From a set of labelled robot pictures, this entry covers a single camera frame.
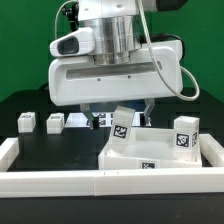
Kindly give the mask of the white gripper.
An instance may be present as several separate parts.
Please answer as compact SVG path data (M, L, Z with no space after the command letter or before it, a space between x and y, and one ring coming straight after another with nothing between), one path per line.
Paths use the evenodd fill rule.
M51 101L58 105L80 105L90 128L99 128L99 118L90 110L92 103L145 99L144 119L148 126L154 98L181 92L182 44L178 40L143 45L131 53L131 61L121 65L97 66L91 56L54 60L49 68Z

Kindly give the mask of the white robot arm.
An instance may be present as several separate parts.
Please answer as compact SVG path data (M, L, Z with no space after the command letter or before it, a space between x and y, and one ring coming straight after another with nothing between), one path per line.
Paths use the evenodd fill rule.
M144 43L138 32L137 0L78 0L78 29L54 40L49 66L50 99L57 106L78 105L99 127L94 103L155 98L183 89L179 40Z

